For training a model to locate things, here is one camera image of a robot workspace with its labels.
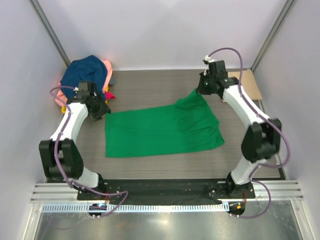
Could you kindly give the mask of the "green t-shirt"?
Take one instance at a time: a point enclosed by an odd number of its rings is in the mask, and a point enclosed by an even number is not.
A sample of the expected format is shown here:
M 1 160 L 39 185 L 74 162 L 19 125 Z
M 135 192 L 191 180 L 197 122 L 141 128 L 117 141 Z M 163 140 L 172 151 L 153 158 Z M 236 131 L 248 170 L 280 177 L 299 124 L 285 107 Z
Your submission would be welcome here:
M 105 156 L 135 158 L 214 150 L 225 140 L 204 97 L 193 90 L 173 104 L 111 113 Z

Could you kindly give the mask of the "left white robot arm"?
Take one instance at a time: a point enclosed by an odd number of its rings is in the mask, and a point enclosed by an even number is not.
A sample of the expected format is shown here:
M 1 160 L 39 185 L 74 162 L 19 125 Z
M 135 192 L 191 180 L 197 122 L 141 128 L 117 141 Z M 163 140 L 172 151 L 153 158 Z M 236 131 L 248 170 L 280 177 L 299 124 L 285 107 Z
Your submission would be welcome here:
M 101 200 L 107 193 L 103 177 L 85 167 L 76 141 L 87 118 L 98 121 L 111 110 L 92 81 L 81 81 L 67 89 L 72 92 L 67 100 L 50 91 L 65 107 L 65 113 L 53 135 L 39 143 L 43 171 L 47 179 L 64 181 L 70 188 Z

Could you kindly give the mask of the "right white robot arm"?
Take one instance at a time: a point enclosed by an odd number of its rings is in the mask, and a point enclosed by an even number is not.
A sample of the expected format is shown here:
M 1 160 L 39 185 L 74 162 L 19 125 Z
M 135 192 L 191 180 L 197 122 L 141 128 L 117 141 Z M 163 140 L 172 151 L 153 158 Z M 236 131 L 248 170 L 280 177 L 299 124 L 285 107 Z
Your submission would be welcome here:
M 201 95 L 218 95 L 237 113 L 246 127 L 241 143 L 242 157 L 226 177 L 225 192 L 231 198 L 240 198 L 250 188 L 252 175 L 280 150 L 282 123 L 269 118 L 249 98 L 237 77 L 229 77 L 225 62 L 206 56 L 206 68 L 200 73 L 196 92 Z

